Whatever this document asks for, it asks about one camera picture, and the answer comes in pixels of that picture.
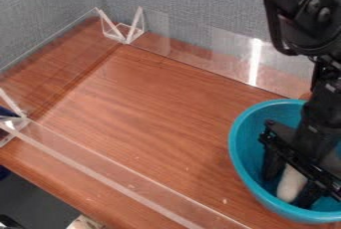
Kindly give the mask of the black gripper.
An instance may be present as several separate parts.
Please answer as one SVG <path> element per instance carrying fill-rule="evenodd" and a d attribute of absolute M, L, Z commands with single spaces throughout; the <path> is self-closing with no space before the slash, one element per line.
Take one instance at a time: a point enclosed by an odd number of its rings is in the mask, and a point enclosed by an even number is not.
<path fill-rule="evenodd" d="M 295 188 L 291 204 L 310 209 L 322 196 L 341 201 L 341 110 L 302 110 L 297 128 L 267 119 L 258 140 L 263 145 L 262 178 L 275 179 L 290 164 L 307 181 Z"/>

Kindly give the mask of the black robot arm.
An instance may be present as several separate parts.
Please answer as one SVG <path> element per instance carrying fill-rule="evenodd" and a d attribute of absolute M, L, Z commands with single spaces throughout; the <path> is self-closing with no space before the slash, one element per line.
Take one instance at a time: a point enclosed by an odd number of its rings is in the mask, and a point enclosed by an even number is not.
<path fill-rule="evenodd" d="M 277 197 L 309 208 L 325 196 L 341 201 L 341 0 L 263 0 L 263 6 L 273 47 L 307 57 L 314 69 L 298 125 L 263 123 L 262 178 L 278 178 Z"/>

